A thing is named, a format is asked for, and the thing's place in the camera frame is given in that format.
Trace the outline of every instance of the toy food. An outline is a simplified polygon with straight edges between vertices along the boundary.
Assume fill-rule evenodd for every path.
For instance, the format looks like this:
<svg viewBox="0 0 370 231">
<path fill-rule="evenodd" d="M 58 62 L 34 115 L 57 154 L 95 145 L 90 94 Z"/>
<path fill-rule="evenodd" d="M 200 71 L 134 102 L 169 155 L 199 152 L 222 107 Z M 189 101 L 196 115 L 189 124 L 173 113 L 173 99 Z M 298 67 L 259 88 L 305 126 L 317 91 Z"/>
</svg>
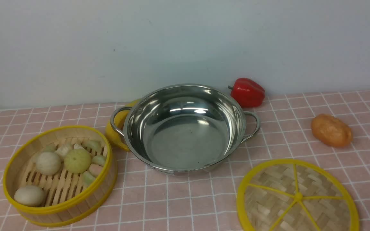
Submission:
<svg viewBox="0 0 370 231">
<path fill-rule="evenodd" d="M 44 200 L 44 191 L 38 186 L 26 185 L 15 192 L 13 199 L 22 205 L 35 207 Z"/>
<path fill-rule="evenodd" d="M 53 175 L 61 167 L 61 158 L 54 152 L 43 152 L 38 156 L 36 170 L 44 175 Z"/>
<path fill-rule="evenodd" d="M 74 149 L 66 154 L 65 169 L 74 174 L 81 174 L 91 165 L 91 154 L 85 149 Z"/>
<path fill-rule="evenodd" d="M 311 122 L 311 128 L 315 138 L 328 146 L 345 147 L 353 139 L 351 128 L 331 115 L 317 115 Z"/>
</svg>

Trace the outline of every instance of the yellow object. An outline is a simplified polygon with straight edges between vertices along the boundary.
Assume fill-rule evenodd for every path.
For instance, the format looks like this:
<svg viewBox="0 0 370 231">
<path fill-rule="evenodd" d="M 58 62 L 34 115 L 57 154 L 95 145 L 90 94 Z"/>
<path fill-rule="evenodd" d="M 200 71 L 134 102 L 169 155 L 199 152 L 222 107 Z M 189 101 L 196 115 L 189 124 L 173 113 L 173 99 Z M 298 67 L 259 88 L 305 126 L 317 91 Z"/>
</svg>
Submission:
<svg viewBox="0 0 370 231">
<path fill-rule="evenodd" d="M 44 147 L 54 144 L 82 143 L 87 140 L 101 143 L 101 153 L 107 157 L 104 170 L 88 187 L 77 174 L 66 169 L 53 176 L 35 171 L 31 157 Z M 117 164 L 110 144 L 101 132 L 86 126 L 65 126 L 44 132 L 23 145 L 10 159 L 4 172 L 3 189 L 9 203 L 29 222 L 43 227 L 60 227 L 77 222 L 104 203 L 112 192 L 118 175 Z M 21 205 L 13 199 L 15 191 L 25 185 L 37 185 L 44 190 L 46 199 L 41 207 Z"/>
<path fill-rule="evenodd" d="M 332 184 L 336 188 L 326 188 L 326 191 L 318 191 L 316 190 L 314 184 L 310 184 L 310 187 L 304 188 L 304 183 L 308 179 L 303 178 L 304 175 L 298 177 L 298 174 L 304 174 L 306 176 L 312 175 L 313 177 L 318 174 L 321 177 L 314 177 L 313 180 L 315 182 L 321 182 L 322 187 L 326 187 L 326 181 L 329 181 L 329 184 Z M 249 194 L 248 189 L 260 189 L 262 191 L 254 191 L 255 194 Z M 333 194 L 335 192 L 340 193 L 342 196 L 328 196 L 328 195 L 317 195 L 319 192 L 328 192 Z M 267 223 L 267 216 L 270 216 L 270 213 L 273 211 L 266 208 L 266 206 L 262 206 L 259 201 L 252 200 L 250 196 L 264 193 L 265 201 L 260 201 L 261 203 L 266 204 L 269 208 L 274 209 L 274 206 L 277 206 L 275 211 L 276 213 L 273 214 L 276 220 L 273 220 L 271 223 Z M 305 194 L 315 193 L 316 196 L 306 196 Z M 272 198 L 281 199 L 284 198 L 285 202 L 289 203 L 280 203 L 280 201 L 272 201 Z M 260 227 L 258 230 L 285 230 L 283 227 L 289 226 L 289 224 L 284 220 L 284 216 L 288 215 L 286 218 L 287 221 L 292 221 L 295 225 L 305 224 L 307 223 L 310 227 L 314 230 L 320 231 L 320 227 L 318 227 L 318 222 L 324 222 L 325 224 L 329 225 L 336 225 L 334 222 L 329 221 L 332 217 L 335 219 L 341 219 L 340 215 L 332 214 L 331 217 L 326 217 L 324 221 L 315 221 L 314 217 L 311 213 L 321 213 L 321 211 L 317 207 L 317 203 L 326 202 L 329 200 L 338 200 L 338 202 L 328 203 L 328 207 L 335 207 L 338 206 L 340 203 L 343 202 L 344 205 L 348 206 L 348 214 L 349 214 L 349 230 L 350 231 L 358 231 L 359 230 L 359 217 L 357 208 L 355 206 L 352 197 L 349 195 L 347 190 L 343 187 L 343 185 L 335 179 L 331 174 L 326 172 L 320 167 L 317 167 L 313 164 L 309 164 L 304 161 L 300 161 L 297 159 L 278 159 L 267 161 L 258 166 L 254 167 L 242 180 L 237 194 L 237 210 L 238 210 L 238 217 L 239 221 L 241 222 L 242 228 L 245 231 L 255 231 L 255 227 Z M 310 204 L 313 203 L 313 207 L 305 206 L 305 203 Z M 338 211 L 346 211 L 342 207 L 338 206 Z M 295 216 L 303 215 L 308 217 L 308 219 L 299 219 L 299 217 Z"/>
<path fill-rule="evenodd" d="M 139 101 L 139 99 L 130 102 L 129 104 L 125 105 L 125 107 L 133 107 L 135 104 Z M 120 111 L 118 114 L 115 116 L 115 125 L 122 130 L 124 127 L 125 123 L 125 118 L 127 117 L 129 111 Z M 117 132 L 115 132 L 112 127 L 110 126 L 110 121 L 108 121 L 107 126 L 105 127 L 105 136 L 107 139 L 113 143 L 114 145 L 122 148 L 123 150 L 129 152 L 129 148 L 126 144 L 124 144 L 121 140 L 121 137 Z"/>
</svg>

